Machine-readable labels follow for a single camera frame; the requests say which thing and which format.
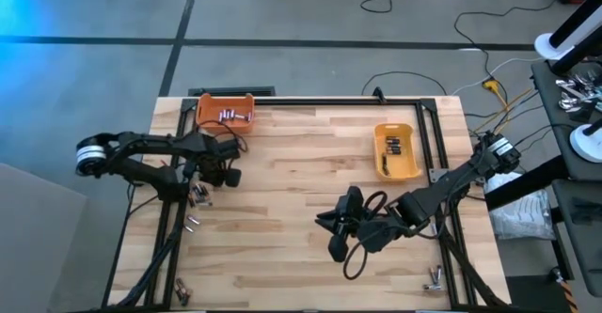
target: wooden table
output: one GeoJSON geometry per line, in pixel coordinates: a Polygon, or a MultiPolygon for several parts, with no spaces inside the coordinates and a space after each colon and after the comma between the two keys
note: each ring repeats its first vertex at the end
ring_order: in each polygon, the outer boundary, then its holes
{"type": "MultiPolygon", "coordinates": [[[[457,97],[434,98],[454,168],[472,153],[462,106],[457,97]]],[[[181,98],[160,98],[150,133],[175,133],[181,102],[181,98]]],[[[408,182],[384,183],[374,171],[373,127],[402,122],[417,129],[412,107],[258,106],[255,119],[253,132],[246,135],[249,153],[234,163],[243,171],[239,187],[215,190],[212,208],[187,210],[202,222],[195,233],[182,234],[178,276],[194,290],[188,309],[449,308],[446,291],[422,290],[422,284],[430,283],[428,268],[441,264],[437,241],[401,238],[369,255],[363,275],[348,281],[341,264],[328,255],[330,233],[313,222],[316,213],[332,210],[350,185],[359,186],[364,196],[385,190],[393,198],[428,184],[425,173],[408,182]]],[[[433,146],[435,140],[429,135],[433,146]]],[[[413,146],[423,169],[417,130],[413,146]]],[[[146,156],[144,161],[160,165],[162,159],[168,161],[161,156],[146,156]]],[[[472,194],[478,196],[480,190],[472,194]]],[[[142,187],[134,204],[153,195],[150,187],[142,187]]],[[[160,208],[161,202],[154,201],[130,218],[109,303],[123,298],[148,266],[160,208]]],[[[459,211],[471,262],[509,303],[484,202],[465,198],[459,211]]],[[[357,253],[351,273],[360,261],[357,253]]],[[[460,270],[455,261],[453,265],[464,298],[460,270]]],[[[165,272],[161,275],[159,298],[165,272]]],[[[175,295],[172,307],[180,307],[175,295]]]]}

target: orange bin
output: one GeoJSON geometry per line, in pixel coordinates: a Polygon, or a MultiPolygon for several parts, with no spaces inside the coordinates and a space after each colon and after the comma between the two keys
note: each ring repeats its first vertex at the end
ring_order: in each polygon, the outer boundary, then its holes
{"type": "Polygon", "coordinates": [[[203,130],[218,134],[224,132],[224,127],[219,125],[219,113],[222,110],[234,110],[237,115],[251,115],[250,121],[243,119],[234,119],[224,121],[236,133],[249,133],[253,130],[253,121],[255,118],[255,101],[253,96],[247,94],[244,97],[220,97],[214,98],[209,93],[205,93],[198,99],[197,107],[197,125],[203,130]]]}
{"type": "Polygon", "coordinates": [[[378,124],[374,128],[374,162],[376,175],[382,181],[400,181],[418,177],[422,171],[416,165],[412,149],[412,132],[407,124],[378,124]],[[399,137],[400,155],[387,154],[387,137],[399,137]],[[387,155],[388,176],[383,171],[383,154],[387,155]]]}

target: white cable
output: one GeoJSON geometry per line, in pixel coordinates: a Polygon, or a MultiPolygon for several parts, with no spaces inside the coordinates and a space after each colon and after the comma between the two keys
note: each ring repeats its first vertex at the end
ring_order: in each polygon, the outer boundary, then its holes
{"type": "MultiPolygon", "coordinates": [[[[508,64],[508,63],[510,63],[510,62],[514,62],[514,61],[534,62],[534,61],[538,61],[538,60],[542,60],[542,59],[544,59],[544,58],[543,58],[543,57],[538,57],[538,58],[534,58],[534,59],[523,59],[523,58],[512,58],[512,59],[508,59],[508,60],[506,60],[505,62],[503,62],[503,63],[501,63],[501,64],[497,65],[495,69],[491,70],[491,74],[494,74],[494,73],[495,73],[497,70],[499,70],[499,69],[500,69],[502,66],[504,66],[504,65],[506,65],[506,64],[508,64]]],[[[455,90],[455,91],[453,91],[453,93],[452,93],[451,95],[452,95],[452,96],[455,96],[455,95],[456,95],[458,92],[462,91],[462,90],[463,90],[463,89],[465,89],[465,88],[469,88],[469,87],[473,87],[473,86],[480,85],[482,82],[486,81],[486,80],[487,80],[487,79],[489,79],[489,78],[490,78],[489,76],[486,76],[486,77],[484,77],[482,80],[480,80],[480,81],[478,81],[478,82],[476,82],[476,83],[473,83],[473,84],[470,84],[470,85],[467,85],[467,86],[458,87],[458,88],[456,88],[456,90],[455,90]]]]}

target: yellow tray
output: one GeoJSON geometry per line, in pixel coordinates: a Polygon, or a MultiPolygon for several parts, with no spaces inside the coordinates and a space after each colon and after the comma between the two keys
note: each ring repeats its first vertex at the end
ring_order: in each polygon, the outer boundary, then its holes
{"type": "Polygon", "coordinates": [[[412,132],[414,130],[407,124],[378,124],[374,128],[374,162],[376,175],[382,181],[400,181],[418,177],[422,171],[416,166],[416,157],[412,149],[412,132]],[[387,137],[399,137],[400,155],[387,154],[387,137]],[[383,171],[383,153],[387,154],[387,169],[389,175],[383,171]]]}

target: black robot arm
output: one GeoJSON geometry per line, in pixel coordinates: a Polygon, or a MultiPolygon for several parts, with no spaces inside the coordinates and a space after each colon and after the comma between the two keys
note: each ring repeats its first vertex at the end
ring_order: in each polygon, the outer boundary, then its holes
{"type": "MultiPolygon", "coordinates": [[[[357,237],[365,253],[379,252],[402,236],[413,237],[429,226],[430,217],[436,214],[441,203],[446,204],[446,211],[449,212],[466,196],[473,181],[480,177],[489,179],[496,173],[511,172],[518,166],[519,158],[520,153],[506,138],[487,133],[475,146],[473,155],[466,163],[449,171],[431,186],[405,193],[389,203],[382,191],[373,194],[364,203],[359,188],[352,186],[346,195],[339,198],[335,210],[317,215],[316,223],[333,233],[328,251],[335,261],[345,261],[346,264],[349,258],[346,240],[349,236],[357,237]],[[371,209],[369,205],[377,197],[380,197],[380,201],[371,209]]],[[[505,305],[485,285],[445,226],[440,225],[439,230],[436,237],[449,247],[485,302],[488,305],[505,305]]],[[[348,279],[355,279],[362,269],[354,276],[347,275],[345,268],[343,273],[348,279]]]]}
{"type": "Polygon", "coordinates": [[[129,182],[150,184],[159,199],[177,201],[188,193],[188,185],[178,181],[171,166],[153,167],[130,158],[135,154],[165,154],[186,159],[184,176],[199,172],[199,179],[213,186],[224,182],[235,187],[240,171],[229,168],[226,161],[240,157],[236,138],[217,142],[207,134],[191,132],[182,137],[140,133],[100,133],[77,145],[76,171],[82,176],[99,178],[103,174],[118,174],[129,182]]]}

